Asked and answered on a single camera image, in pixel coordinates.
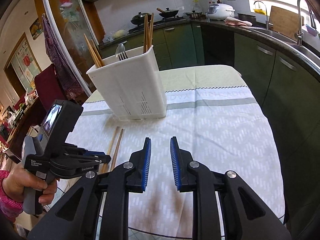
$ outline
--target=device screen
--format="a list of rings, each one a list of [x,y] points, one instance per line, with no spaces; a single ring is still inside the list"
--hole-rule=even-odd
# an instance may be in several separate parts
[[[49,114],[47,115],[47,118],[45,119],[42,127],[48,134],[50,134],[51,129],[54,125],[54,122],[56,121],[61,111],[61,108],[62,108],[61,105],[53,105]]]

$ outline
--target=chrome faucet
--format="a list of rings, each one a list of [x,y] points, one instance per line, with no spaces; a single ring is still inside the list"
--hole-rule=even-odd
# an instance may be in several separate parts
[[[268,21],[268,13],[267,13],[267,7],[266,7],[266,26],[267,26],[267,30],[269,30],[269,21]]]
[[[303,32],[302,32],[302,19],[301,19],[301,7],[300,7],[301,0],[298,0],[298,15],[299,15],[299,31],[295,33],[294,36],[297,39],[297,44],[302,46],[302,39],[303,39]],[[312,28],[316,29],[316,22],[313,18],[312,11],[310,6],[308,5],[309,14],[310,14],[310,25]]]

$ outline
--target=black granite countertop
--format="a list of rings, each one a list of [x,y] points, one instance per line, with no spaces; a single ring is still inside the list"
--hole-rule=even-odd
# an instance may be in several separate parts
[[[166,28],[170,26],[180,25],[180,24],[188,24],[188,23],[199,23],[201,25],[210,25],[218,28],[223,28],[229,31],[233,31],[235,33],[247,36],[249,38],[255,39],[257,41],[262,42],[263,44],[266,44],[267,46],[270,46],[281,53],[285,54],[286,56],[293,59],[295,62],[297,62],[299,65],[304,67],[310,74],[312,74],[319,82],[320,82],[320,67],[315,65],[313,62],[309,61],[304,55],[299,53],[297,50],[292,48],[289,44],[276,40],[274,38],[271,38],[270,36],[259,33],[257,31],[250,30],[245,27],[238,27],[238,26],[231,26],[226,25],[224,21],[216,21],[216,20],[210,20],[210,19],[186,19],[185,21],[173,21],[168,23],[163,23],[158,26],[154,27],[154,30]],[[115,39],[112,42],[108,42],[106,44],[101,43],[99,45],[99,49],[107,48],[110,45],[113,44],[119,44],[126,39],[130,37],[134,37],[137,35],[143,34],[143,30],[135,32],[135,33],[129,33],[121,38]]]

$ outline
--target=sink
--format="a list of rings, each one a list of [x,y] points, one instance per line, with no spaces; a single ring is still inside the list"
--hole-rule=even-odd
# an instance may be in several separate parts
[[[316,63],[318,65],[318,67],[320,67],[320,58],[318,58],[313,52],[311,52],[307,48],[299,46],[297,44],[290,44],[290,46],[293,47],[294,49],[296,49],[297,51],[301,52],[307,58],[309,58],[314,63]]]
[[[269,31],[263,28],[256,28],[256,27],[249,27],[248,29],[250,29],[251,31],[256,31],[256,32],[260,32],[260,33],[264,33],[266,35],[269,35],[273,38],[276,38],[278,40],[284,41],[284,42],[289,42],[289,43],[296,43],[294,40],[280,34],[274,31]]]

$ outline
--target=white rice cooker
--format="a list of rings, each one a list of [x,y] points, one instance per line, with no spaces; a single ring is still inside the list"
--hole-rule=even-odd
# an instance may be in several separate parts
[[[235,14],[235,10],[231,5],[224,4],[224,3],[217,3],[209,7],[207,15],[211,20],[223,21],[227,17],[233,17],[234,14]]]

